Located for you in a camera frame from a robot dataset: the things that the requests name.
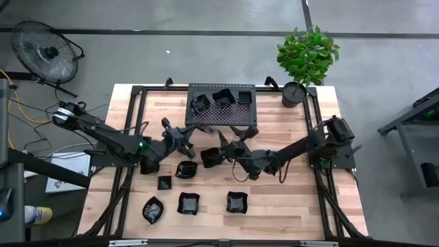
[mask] potted plant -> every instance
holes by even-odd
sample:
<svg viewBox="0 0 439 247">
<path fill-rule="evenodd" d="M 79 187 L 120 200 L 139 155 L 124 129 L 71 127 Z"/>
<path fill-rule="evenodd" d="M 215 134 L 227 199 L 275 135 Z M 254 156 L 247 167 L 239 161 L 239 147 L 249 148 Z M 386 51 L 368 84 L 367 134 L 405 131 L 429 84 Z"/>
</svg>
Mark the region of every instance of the potted plant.
<svg viewBox="0 0 439 247">
<path fill-rule="evenodd" d="M 301 103 L 311 82 L 317 86 L 322 84 L 328 67 L 339 58 L 339 48 L 334 45 L 333 38 L 327 37 L 318 26 L 311 27 L 302 35 L 298 35 L 296 27 L 293 35 L 285 37 L 283 45 L 277 45 L 277 62 L 294 79 L 283 88 L 284 106 L 291 108 Z"/>
</svg>

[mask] concrete floor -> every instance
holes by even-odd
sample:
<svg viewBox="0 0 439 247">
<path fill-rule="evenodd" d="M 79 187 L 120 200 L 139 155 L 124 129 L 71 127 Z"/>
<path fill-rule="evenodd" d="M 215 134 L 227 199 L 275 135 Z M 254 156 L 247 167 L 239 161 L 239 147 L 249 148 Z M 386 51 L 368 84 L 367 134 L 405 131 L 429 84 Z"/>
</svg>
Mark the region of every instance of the concrete floor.
<svg viewBox="0 0 439 247">
<path fill-rule="evenodd" d="M 438 33 L 434 0 L 308 0 L 314 24 L 330 32 Z M 305 28 L 300 0 L 14 0 L 0 14 L 0 25 L 24 19 L 55 27 L 133 30 L 291 31 Z M 85 59 L 66 88 L 89 107 L 108 103 L 115 83 L 251 83 L 267 75 L 289 81 L 276 63 L 282 37 L 230 36 L 99 36 L 69 35 Z M 418 183 L 397 133 L 381 137 L 377 128 L 407 111 L 412 102 L 438 87 L 439 42 L 436 39 L 337 39 L 340 61 L 329 69 L 326 85 L 336 88 L 343 117 L 363 148 L 355 155 L 361 202 L 371 237 L 398 242 L 439 245 L 437 198 L 402 202 L 399 194 Z M 24 71 L 10 49 L 10 35 L 0 34 L 0 68 Z M 56 103 L 46 86 L 16 82 L 24 103 L 46 108 Z M 59 93 L 63 100 L 68 95 Z M 106 107 L 94 112 L 106 116 Z M 28 110 L 35 118 L 44 113 Z M 37 139 L 32 129 L 10 120 L 18 149 Z M 54 126 L 40 129 L 53 148 L 83 143 L 80 137 Z M 65 236 L 74 217 L 64 224 Z"/>
</svg>

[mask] wooden table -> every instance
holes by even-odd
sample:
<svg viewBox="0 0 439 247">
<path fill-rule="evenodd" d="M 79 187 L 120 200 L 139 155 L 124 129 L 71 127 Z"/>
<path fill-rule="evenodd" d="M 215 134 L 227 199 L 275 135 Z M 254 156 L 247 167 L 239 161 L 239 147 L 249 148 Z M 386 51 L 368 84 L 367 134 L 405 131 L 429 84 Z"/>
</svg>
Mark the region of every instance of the wooden table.
<svg viewBox="0 0 439 247">
<path fill-rule="evenodd" d="M 112 94 L 106 123 L 113 128 L 123 129 L 131 84 L 116 84 Z M 332 115 L 340 116 L 335 89 L 332 86 L 318 86 L 318 99 L 323 120 Z M 161 139 L 161 119 L 167 117 L 173 127 L 185 124 L 187 92 L 148 92 L 144 121 L 149 121 L 144 135 Z M 311 118 L 315 115 L 311 106 Z M 132 124 L 137 116 L 134 109 Z M 285 108 L 280 93 L 258 93 L 257 119 L 259 134 L 246 143 L 251 150 L 279 150 L 292 142 L 307 136 L 303 105 Z M 228 140 L 234 138 L 227 127 L 219 127 Z M 217 134 L 208 135 L 196 130 L 190 141 L 195 144 L 195 162 L 198 170 L 193 179 L 183 180 L 174 176 L 181 160 L 187 160 L 174 152 L 161 162 L 158 174 L 172 175 L 172 190 L 157 190 L 157 174 L 141 175 L 139 168 L 134 172 L 130 199 L 126 214 L 123 236 L 125 238 L 161 239 L 323 239 L 322 220 L 318 204 L 316 182 L 308 167 L 307 155 L 295 158 L 288 170 L 284 184 L 278 176 L 261 173 L 256 181 L 237 182 L 232 177 L 232 165 L 225 162 L 210 169 L 204 169 L 200 151 L 218 147 Z M 86 198 L 79 233 L 88 230 L 106 208 L 115 169 L 107 167 L 94 176 Z M 235 168 L 238 179 L 246 175 L 240 166 Z M 367 235 L 366 223 L 355 180 L 344 170 L 334 171 L 338 201 L 360 232 Z M 248 194 L 247 214 L 226 212 L 226 197 L 229 191 L 243 191 Z M 198 193 L 200 209 L 197 215 L 177 213 L 178 196 L 181 192 Z M 141 215 L 144 204 L 156 196 L 165 205 L 161 219 L 150 225 Z M 114 228 L 117 225 L 119 208 L 116 208 Z M 328 210 L 331 229 L 335 233 L 332 210 Z"/>
</svg>

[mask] black pegboard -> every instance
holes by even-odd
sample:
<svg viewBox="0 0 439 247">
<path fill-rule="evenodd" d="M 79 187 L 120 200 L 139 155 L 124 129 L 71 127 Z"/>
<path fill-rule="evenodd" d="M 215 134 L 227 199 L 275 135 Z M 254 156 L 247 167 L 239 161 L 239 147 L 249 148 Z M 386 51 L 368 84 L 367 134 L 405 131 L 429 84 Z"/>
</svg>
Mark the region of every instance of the black pegboard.
<svg viewBox="0 0 439 247">
<path fill-rule="evenodd" d="M 217 107 L 212 98 L 212 94 L 222 89 L 230 89 L 236 100 L 235 104 L 225 108 Z M 239 104 L 239 92 L 251 92 L 252 103 Z M 191 100 L 194 97 L 205 94 L 211 102 L 211 107 L 195 115 L 190 107 Z M 257 126 L 256 116 L 256 90 L 251 84 L 189 84 L 187 91 L 186 103 L 186 120 L 187 126 Z"/>
</svg>

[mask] leaves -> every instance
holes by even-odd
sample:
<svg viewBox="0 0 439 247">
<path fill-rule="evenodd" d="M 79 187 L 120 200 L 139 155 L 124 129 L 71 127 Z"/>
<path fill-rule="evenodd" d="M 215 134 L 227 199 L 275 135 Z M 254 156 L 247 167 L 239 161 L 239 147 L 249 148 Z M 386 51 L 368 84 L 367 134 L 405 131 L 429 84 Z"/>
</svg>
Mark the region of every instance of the leaves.
<svg viewBox="0 0 439 247">
<path fill-rule="evenodd" d="M 305 86 L 311 82 L 321 85 L 329 66 L 340 58 L 339 48 L 318 26 L 300 36 L 296 27 L 291 36 L 285 37 L 283 45 L 277 45 L 277 62 L 295 81 Z"/>
</svg>

